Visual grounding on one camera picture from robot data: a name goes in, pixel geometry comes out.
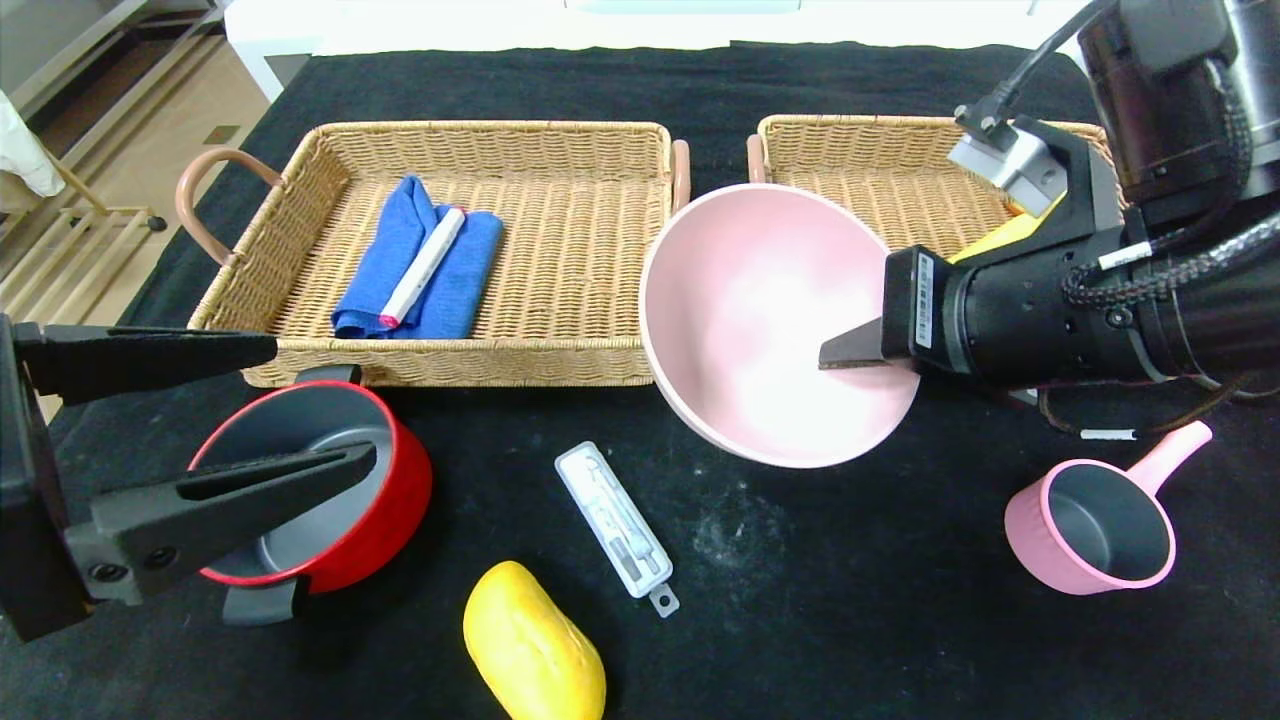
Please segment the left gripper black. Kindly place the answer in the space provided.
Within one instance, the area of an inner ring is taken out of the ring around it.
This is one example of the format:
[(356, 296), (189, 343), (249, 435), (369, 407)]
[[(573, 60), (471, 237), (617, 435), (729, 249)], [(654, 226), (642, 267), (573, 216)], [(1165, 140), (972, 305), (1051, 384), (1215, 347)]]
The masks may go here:
[(378, 451), (367, 441), (197, 468), (102, 495), (88, 521), (65, 529), (37, 395), (88, 404), (260, 366), (276, 352), (276, 338), (264, 333), (15, 325), (3, 318), (1, 601), (19, 641), (82, 623), (91, 614), (87, 591), (96, 600), (140, 605), (372, 471)]

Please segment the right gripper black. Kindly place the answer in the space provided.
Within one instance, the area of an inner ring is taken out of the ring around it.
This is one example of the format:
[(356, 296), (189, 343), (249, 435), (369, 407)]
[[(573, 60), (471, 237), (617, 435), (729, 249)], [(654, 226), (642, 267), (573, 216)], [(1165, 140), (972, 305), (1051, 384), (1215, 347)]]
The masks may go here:
[(884, 366), (965, 375), (988, 387), (1048, 386), (1070, 377), (1061, 270), (1047, 251), (956, 265), (913, 246), (884, 264), (877, 316), (824, 341), (820, 370)]

